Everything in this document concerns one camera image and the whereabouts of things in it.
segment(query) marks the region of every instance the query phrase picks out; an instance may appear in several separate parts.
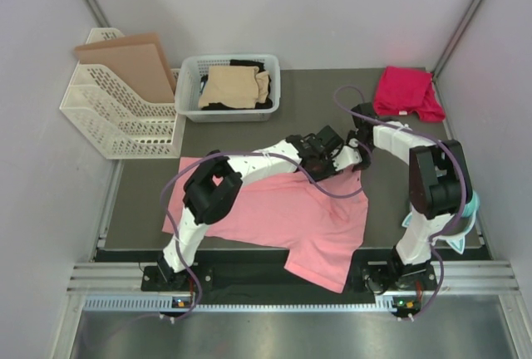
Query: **red towel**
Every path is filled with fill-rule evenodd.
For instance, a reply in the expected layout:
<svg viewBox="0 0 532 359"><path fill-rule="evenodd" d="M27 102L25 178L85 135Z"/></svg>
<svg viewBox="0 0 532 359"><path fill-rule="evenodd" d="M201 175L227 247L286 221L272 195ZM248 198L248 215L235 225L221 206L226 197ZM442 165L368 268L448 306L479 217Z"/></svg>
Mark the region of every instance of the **red towel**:
<svg viewBox="0 0 532 359"><path fill-rule="evenodd" d="M446 113L436 101L430 72L388 66L382 73L373 102L380 116L416 112L426 122L441 122Z"/></svg>

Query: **folded clothes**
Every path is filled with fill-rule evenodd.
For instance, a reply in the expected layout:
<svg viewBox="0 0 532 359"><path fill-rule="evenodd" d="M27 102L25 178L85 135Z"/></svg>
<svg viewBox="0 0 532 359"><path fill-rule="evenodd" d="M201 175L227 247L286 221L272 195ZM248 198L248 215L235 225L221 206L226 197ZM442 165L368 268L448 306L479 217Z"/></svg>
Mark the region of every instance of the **folded clothes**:
<svg viewBox="0 0 532 359"><path fill-rule="evenodd" d="M211 103L254 108L259 99L259 85L255 79L258 71L256 66L210 66L209 81L199 97L199 108Z"/></svg>
<svg viewBox="0 0 532 359"><path fill-rule="evenodd" d="M431 73L394 66L388 66L382 73L373 108L380 116L416 112L427 122L441 122L446 118L436 101Z"/></svg>
<svg viewBox="0 0 532 359"><path fill-rule="evenodd" d="M255 76L255 80L257 81L257 86L259 87L259 98L257 101L264 104L269 93L269 72L259 72Z"/></svg>
<svg viewBox="0 0 532 359"><path fill-rule="evenodd" d="M195 162L181 158L180 170ZM169 211L179 223L183 187L175 184ZM343 172L320 185L335 194L360 189L360 172ZM341 293L360 247L367 216L367 198L361 192L349 199L332 199L309 184L301 173L281 174L243 187L231 212L210 226L207 236L290 250L284 266L309 282ZM163 231L173 233L168 219Z"/></svg>

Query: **black cloth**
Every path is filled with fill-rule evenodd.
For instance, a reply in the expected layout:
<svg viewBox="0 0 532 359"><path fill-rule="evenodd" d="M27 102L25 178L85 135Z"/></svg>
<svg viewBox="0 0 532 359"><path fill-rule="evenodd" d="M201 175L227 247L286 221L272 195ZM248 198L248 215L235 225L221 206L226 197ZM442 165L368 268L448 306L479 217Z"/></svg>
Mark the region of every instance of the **black cloth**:
<svg viewBox="0 0 532 359"><path fill-rule="evenodd" d="M260 61L251 61L251 60L230 60L229 61L230 66L257 66L259 68L259 72L264 72L264 63ZM268 77L268 94L270 92L270 84L272 81L272 78ZM200 82L200 94L203 93L203 90L205 86L207 85L207 81L209 80L209 75L203 75L201 77ZM273 107L273 102L268 97L264 103L256 103L255 104L255 110L267 110L269 108ZM233 108L233 107L227 107L222 103L210 103L208 106L203 107L201 109L202 111L231 111L231 110L251 110L249 108Z"/></svg>
<svg viewBox="0 0 532 359"><path fill-rule="evenodd" d="M260 61L251 61L251 60L231 60L229 61L230 66L257 66L259 72L264 72L264 63Z"/></svg>
<svg viewBox="0 0 532 359"><path fill-rule="evenodd" d="M264 103L255 104L255 110L267 110L273 107L272 100L268 97ZM203 107L202 111L230 111L230 110L252 110L251 108L233 108L227 107L222 103L210 103L208 106Z"/></svg>

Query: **black bracket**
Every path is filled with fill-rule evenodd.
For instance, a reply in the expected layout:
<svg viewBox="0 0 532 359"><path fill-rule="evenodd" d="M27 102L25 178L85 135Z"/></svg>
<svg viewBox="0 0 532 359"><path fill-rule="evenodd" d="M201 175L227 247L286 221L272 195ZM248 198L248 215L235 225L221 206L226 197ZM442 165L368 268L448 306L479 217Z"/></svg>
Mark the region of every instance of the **black bracket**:
<svg viewBox="0 0 532 359"><path fill-rule="evenodd" d="M373 109L373 103L371 102L362 103L358 106L354 106L351 111L356 112L361 116L366 116L368 118L372 118L373 120L380 120L382 122L388 122L392 120L392 118L390 117L378 116L375 110ZM375 144L373 142L373 128L375 127L375 125L373 125L371 122L368 122L367 120L358 118L357 116L352 116L352 120L355 124L355 130L350 130L347 134L347 143L349 144L349 141L351 139L356 139L363 143L370 151L373 151L373 149L375 149ZM362 162L353 166L353 172L355 170L366 170L367 168L369 168L369 165L372 164L372 157L370 153L365 150L359 150L358 152L362 158Z"/></svg>
<svg viewBox="0 0 532 359"><path fill-rule="evenodd" d="M316 135L291 135L286 141L298 150L301 166L314 180L324 180L338 173L333 153L342 149L343 139L331 126L325 126Z"/></svg>
<svg viewBox="0 0 532 359"><path fill-rule="evenodd" d="M465 179L466 203L473 195L466 158L456 140L442 143L454 155ZM437 145L410 149L409 190L413 207L427 219L441 214L454 214L461 200L461 187L455 168L443 149Z"/></svg>
<svg viewBox="0 0 532 359"><path fill-rule="evenodd" d="M197 224L215 224L233 208L243 182L242 174L231 168L228 159L221 156L199 164L185 183L183 203ZM214 177L223 179L216 184Z"/></svg>

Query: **beige cloth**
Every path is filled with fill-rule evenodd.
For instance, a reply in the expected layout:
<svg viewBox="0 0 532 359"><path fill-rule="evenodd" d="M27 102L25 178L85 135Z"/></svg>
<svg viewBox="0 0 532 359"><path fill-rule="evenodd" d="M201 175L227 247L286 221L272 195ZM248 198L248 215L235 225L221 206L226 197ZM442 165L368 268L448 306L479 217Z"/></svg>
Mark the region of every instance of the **beige cloth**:
<svg viewBox="0 0 532 359"><path fill-rule="evenodd" d="M213 103L232 108L255 108L259 100L257 72L257 66L210 66L209 81L199 97L199 108Z"/></svg>
<svg viewBox="0 0 532 359"><path fill-rule="evenodd" d="M260 104L264 104L268 98L268 84L269 84L269 72L264 71L257 74L255 77L257 85L259 86L259 98L257 101Z"/></svg>

